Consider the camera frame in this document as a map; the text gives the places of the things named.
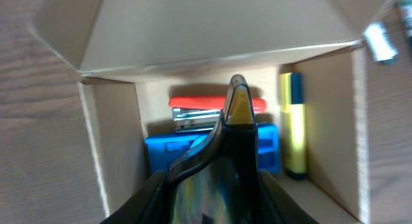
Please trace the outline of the red stapler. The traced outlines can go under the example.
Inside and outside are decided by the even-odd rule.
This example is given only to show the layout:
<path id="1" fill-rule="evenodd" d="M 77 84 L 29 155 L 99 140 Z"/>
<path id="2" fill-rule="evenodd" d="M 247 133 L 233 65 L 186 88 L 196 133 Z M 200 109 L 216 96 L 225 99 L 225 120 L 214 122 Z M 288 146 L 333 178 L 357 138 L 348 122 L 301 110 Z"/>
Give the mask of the red stapler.
<path id="1" fill-rule="evenodd" d="M 188 133 L 198 131 L 210 131 L 218 121 L 220 111 L 226 111 L 228 119 L 232 115 L 250 115 L 250 106 L 253 113 L 262 113 L 267 110 L 267 102 L 262 98 L 252 98 L 252 104 L 247 99 L 235 98 L 228 107 L 225 105 L 224 96 L 191 96 L 172 97 L 169 107 L 173 114 L 175 131 Z"/>

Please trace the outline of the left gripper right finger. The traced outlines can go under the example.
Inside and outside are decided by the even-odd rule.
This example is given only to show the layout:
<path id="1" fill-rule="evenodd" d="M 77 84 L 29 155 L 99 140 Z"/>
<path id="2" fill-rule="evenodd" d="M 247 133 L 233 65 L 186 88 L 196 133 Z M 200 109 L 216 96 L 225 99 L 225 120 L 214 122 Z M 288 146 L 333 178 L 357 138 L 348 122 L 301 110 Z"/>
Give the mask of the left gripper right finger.
<path id="1" fill-rule="evenodd" d="M 268 219 L 268 223 L 318 224 L 267 170 L 258 171 L 258 176 L 265 199 L 264 215 Z"/>

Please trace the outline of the yellow highlighter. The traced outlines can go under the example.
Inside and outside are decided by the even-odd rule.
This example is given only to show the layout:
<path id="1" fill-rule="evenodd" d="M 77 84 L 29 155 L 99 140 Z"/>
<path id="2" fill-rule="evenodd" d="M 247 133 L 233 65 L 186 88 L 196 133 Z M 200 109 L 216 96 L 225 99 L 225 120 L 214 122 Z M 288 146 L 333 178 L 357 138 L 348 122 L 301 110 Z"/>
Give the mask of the yellow highlighter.
<path id="1" fill-rule="evenodd" d="M 303 80 L 300 73 L 280 74 L 286 174 L 302 180 L 307 174 Z"/>

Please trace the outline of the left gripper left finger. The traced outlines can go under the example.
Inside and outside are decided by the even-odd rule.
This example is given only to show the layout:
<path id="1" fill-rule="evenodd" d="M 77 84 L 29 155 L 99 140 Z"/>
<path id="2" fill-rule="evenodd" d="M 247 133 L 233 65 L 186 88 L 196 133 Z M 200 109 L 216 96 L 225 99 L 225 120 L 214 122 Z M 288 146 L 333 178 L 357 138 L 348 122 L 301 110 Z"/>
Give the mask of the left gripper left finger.
<path id="1" fill-rule="evenodd" d="M 165 171 L 156 171 L 143 186 L 101 224 L 160 223 Z"/>

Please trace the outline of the cardboard box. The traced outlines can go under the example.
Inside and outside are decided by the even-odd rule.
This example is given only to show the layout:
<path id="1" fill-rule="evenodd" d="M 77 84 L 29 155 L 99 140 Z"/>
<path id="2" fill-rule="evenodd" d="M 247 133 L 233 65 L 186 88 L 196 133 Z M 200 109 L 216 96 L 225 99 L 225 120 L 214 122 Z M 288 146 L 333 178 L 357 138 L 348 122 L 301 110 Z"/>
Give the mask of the cardboard box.
<path id="1" fill-rule="evenodd" d="M 144 138 L 173 130 L 169 97 L 223 94 L 242 74 L 287 135 L 282 71 L 304 75 L 308 180 L 282 178 L 321 223 L 369 223 L 367 25 L 393 0 L 44 0 L 32 33 L 81 76 L 107 215 L 145 182 Z"/>

